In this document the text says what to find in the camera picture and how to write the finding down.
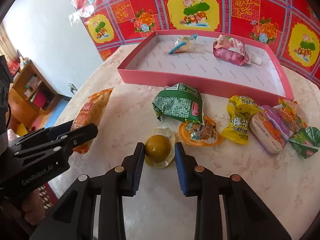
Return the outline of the person left hand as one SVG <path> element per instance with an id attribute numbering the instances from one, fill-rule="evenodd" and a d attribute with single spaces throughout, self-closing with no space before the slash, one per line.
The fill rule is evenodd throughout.
<path id="1" fill-rule="evenodd" d="M 18 219 L 22 215 L 20 210 L 16 209 L 16 207 L 8 202 L 3 202 L 1 204 L 1 210 L 4 212 L 5 217 L 9 219 Z M 23 217 L 31 225 L 38 225 L 41 223 L 45 216 L 45 209 L 43 200 L 40 197 L 39 189 L 35 189 L 29 195 L 22 204 L 21 210 L 24 213 Z"/>

